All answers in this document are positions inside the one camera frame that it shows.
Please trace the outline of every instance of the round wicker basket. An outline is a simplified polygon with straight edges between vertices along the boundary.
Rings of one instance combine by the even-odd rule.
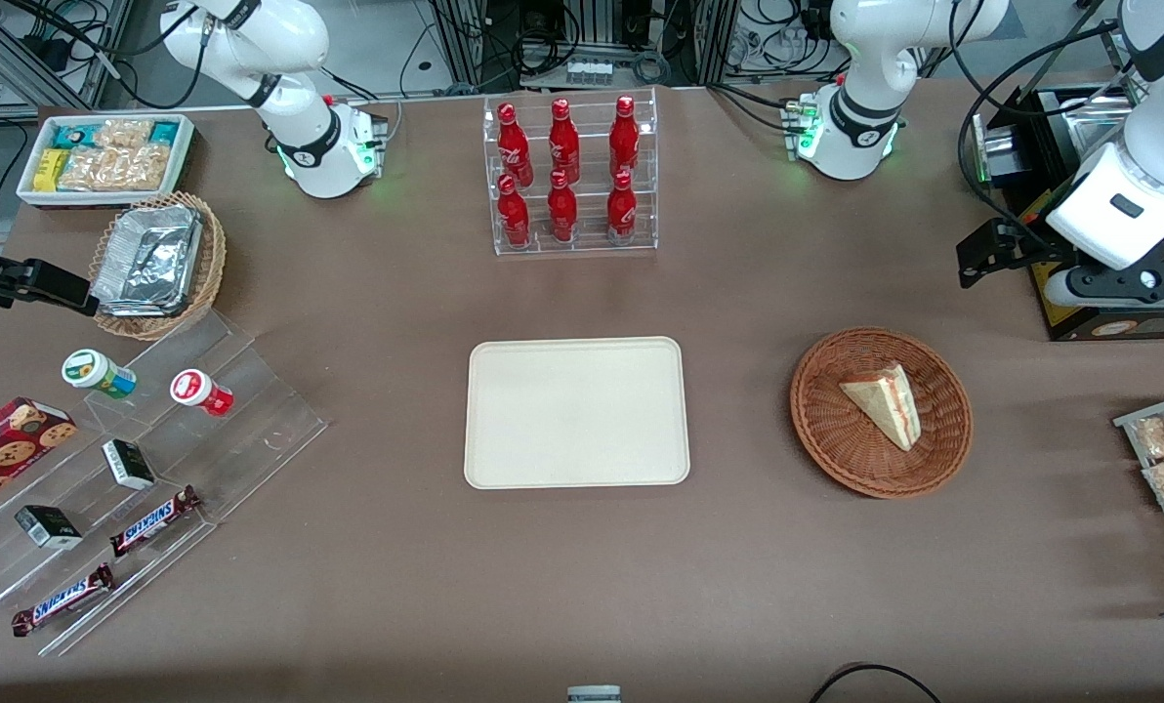
[[[172,318],[114,318],[97,312],[95,324],[105,332],[144,342],[156,342],[185,320],[203,315],[217,298],[217,290],[221,287],[221,267],[226,265],[226,234],[221,230],[221,222],[217,221],[213,210],[204,204],[204,200],[187,192],[150,197],[149,200],[132,205],[132,208],[164,208],[168,205],[187,205],[189,208],[198,210],[204,216],[201,248],[196,255],[196,272],[192,275],[191,301],[187,308]],[[109,222],[109,227],[105,227],[105,235],[100,236],[100,243],[95,246],[95,257],[92,257],[92,263],[87,267],[88,281],[95,281],[95,272],[100,270],[100,262],[105,260],[105,248],[109,243],[112,232],[113,222]]]
[[[910,452],[895,446],[838,386],[846,375],[895,361],[911,382],[921,418],[921,440]],[[968,396],[951,367],[918,340],[881,328],[846,329],[809,348],[792,381],[792,421],[828,475],[875,498],[913,498],[943,488],[972,446]]]

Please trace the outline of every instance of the brown tablecloth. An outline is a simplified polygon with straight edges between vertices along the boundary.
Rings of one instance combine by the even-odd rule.
[[[658,98],[659,254],[554,262],[491,253],[481,99],[411,104],[385,178],[333,201],[283,177],[255,112],[196,112],[185,185],[226,227],[219,307],[333,427],[64,658],[0,622],[0,700],[542,702],[612,682],[785,702],[853,660],[944,700],[1164,700],[1164,520],[1109,422],[1164,399],[1164,342],[1045,342],[1020,272],[958,289],[956,241],[988,216],[953,162],[968,87],[922,81],[860,183],[787,163],[704,90]],[[108,218],[23,208],[8,253],[85,270]],[[859,497],[797,445],[792,369],[851,325],[916,335],[968,388],[973,453],[939,493]],[[464,483],[478,342],[658,334],[683,348],[684,483]],[[83,346],[139,348],[59,308],[0,311],[0,404],[78,402],[57,368]],[[833,700],[920,700],[880,676]]]

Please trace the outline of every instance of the snickers bar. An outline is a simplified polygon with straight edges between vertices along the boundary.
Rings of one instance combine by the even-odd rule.
[[[79,580],[78,583],[57,592],[56,596],[44,601],[42,604],[30,610],[21,610],[14,615],[14,637],[26,637],[31,634],[35,627],[42,626],[48,618],[61,613],[63,610],[73,609],[80,601],[100,591],[113,591],[113,571],[108,564],[95,567],[95,571],[90,577]]]
[[[165,530],[166,525],[184,517],[194,506],[199,506],[199,497],[196,495],[196,490],[189,485],[178,493],[172,495],[156,511],[149,512],[140,521],[128,526],[122,534],[111,537],[109,542],[113,544],[113,556],[126,556],[133,548],[148,542],[158,531]]]

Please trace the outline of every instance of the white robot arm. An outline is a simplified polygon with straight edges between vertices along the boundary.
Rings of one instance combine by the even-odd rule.
[[[1083,162],[1046,223],[1113,269],[1131,267],[1164,237],[1164,0],[1126,0],[1121,30],[1149,98]]]
[[[320,68],[329,49],[317,9],[300,0],[176,1],[161,14],[162,31],[193,6],[204,12],[166,36],[166,49],[192,69],[203,55],[199,70],[256,108],[301,191],[340,197],[381,175],[371,118],[329,106],[304,74]]]
[[[835,0],[829,22],[851,54],[851,69],[842,86],[802,97],[800,126],[807,133],[796,156],[831,178],[861,179],[874,172],[916,85],[911,49],[951,43],[953,6],[953,35],[965,44],[994,31],[1008,0]]]

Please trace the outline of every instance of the aluminum foil packet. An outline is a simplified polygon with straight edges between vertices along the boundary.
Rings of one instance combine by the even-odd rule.
[[[119,215],[92,283],[100,312],[175,317],[186,307],[204,218],[185,205],[134,208]]]

